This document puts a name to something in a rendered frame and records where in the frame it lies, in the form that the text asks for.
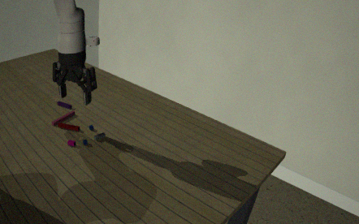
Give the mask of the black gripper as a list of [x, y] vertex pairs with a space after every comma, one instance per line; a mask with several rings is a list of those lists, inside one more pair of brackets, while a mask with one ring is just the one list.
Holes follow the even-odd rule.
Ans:
[[[86, 49], [74, 54], [61, 54], [58, 52], [58, 61], [53, 63], [53, 81], [58, 85], [61, 98], [67, 95], [66, 79], [67, 81], [76, 82], [84, 91], [84, 105], [88, 105], [92, 100], [91, 92], [97, 88], [97, 81], [94, 67], [85, 68], [85, 60]], [[83, 81], [80, 81], [82, 78]]]

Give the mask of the pink rod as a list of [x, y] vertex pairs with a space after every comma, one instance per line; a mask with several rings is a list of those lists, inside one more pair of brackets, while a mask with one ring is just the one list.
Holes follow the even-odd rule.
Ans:
[[57, 125], [58, 123], [61, 123], [62, 121], [64, 121], [65, 119], [70, 118], [70, 117], [71, 117], [72, 115], [74, 115], [74, 114], [75, 114], [75, 111], [71, 111], [71, 112], [65, 114], [64, 116], [62, 116], [62, 117], [60, 117], [60, 118], [54, 120], [54, 121], [52, 122], [52, 125], [55, 126], [55, 125]]

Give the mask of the short magenta rod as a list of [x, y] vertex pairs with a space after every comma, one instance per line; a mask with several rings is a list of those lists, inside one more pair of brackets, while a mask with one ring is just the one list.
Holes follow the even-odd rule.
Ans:
[[68, 145], [71, 145], [71, 146], [75, 146], [76, 145], [76, 142], [74, 140], [69, 140], [67, 142]]

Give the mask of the purple rod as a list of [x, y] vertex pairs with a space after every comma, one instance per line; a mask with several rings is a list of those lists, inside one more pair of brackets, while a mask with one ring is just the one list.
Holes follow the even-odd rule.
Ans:
[[64, 102], [61, 102], [61, 101], [58, 101], [58, 106], [62, 106], [62, 107], [65, 107], [65, 108], [68, 108], [68, 109], [71, 109], [71, 105], [67, 104], [67, 103], [64, 103]]

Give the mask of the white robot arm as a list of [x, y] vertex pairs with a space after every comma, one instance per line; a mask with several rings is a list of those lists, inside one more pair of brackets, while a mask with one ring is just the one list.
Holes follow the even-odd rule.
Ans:
[[58, 15], [58, 51], [61, 54], [82, 52], [86, 46], [99, 45], [100, 38], [84, 32], [84, 10], [75, 0], [54, 0]]

